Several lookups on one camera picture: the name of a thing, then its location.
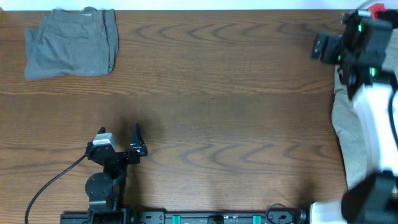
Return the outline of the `khaki beige shorts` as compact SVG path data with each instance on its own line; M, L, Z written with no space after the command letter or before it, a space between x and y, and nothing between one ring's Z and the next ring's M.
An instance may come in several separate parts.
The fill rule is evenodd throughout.
M349 189L365 179L367 173L366 145L357 114L348 99L347 89L340 82L339 66L334 67L334 102L331 121L338 136Z

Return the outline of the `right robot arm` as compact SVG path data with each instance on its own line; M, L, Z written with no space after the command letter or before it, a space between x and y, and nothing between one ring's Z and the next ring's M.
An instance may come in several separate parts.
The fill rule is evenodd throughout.
M318 33L311 57L334 65L359 119L366 176L340 200L315 202L303 223L397 223L397 78L383 69L394 24L368 10L346 13L341 35Z

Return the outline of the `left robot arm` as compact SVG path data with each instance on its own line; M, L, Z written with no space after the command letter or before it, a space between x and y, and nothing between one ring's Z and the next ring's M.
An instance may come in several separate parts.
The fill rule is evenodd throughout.
M117 145L114 135L107 133L104 127L87 144L85 156L103 166L103 171L93 174L85 185L89 197L88 224L139 223L137 212L123 205L127 167L140 163L140 158L147 155L137 123L130 141L132 149L117 152Z

